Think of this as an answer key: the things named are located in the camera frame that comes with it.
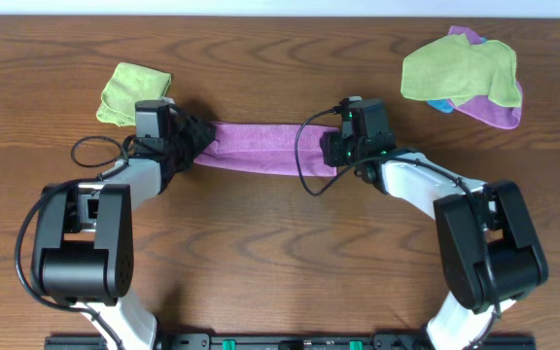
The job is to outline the purple microfiber cloth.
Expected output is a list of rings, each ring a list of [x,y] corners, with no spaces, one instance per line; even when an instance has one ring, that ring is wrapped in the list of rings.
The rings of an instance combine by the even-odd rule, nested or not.
[[[269,175],[333,177],[320,140],[330,126],[218,122],[216,139],[194,162],[200,165]]]

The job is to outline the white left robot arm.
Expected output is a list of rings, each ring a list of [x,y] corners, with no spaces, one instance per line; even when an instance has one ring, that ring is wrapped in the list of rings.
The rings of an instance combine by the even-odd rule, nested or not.
[[[35,222],[31,270],[15,262],[21,285],[49,308],[84,315],[100,332],[101,349],[169,349],[156,316],[131,287],[132,213],[192,168],[216,128],[163,100],[135,105],[135,131],[115,145],[100,173],[44,187],[17,235],[21,252]]]

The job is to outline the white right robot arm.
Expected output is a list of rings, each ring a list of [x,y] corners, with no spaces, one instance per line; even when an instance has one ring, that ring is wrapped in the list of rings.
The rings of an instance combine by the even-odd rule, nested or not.
[[[447,170],[417,150],[400,148],[384,103],[351,96],[330,109],[338,131],[321,139],[325,164],[348,171],[435,221],[448,294],[414,336],[415,349],[522,347],[490,337],[503,313],[548,278],[542,244],[519,187]]]

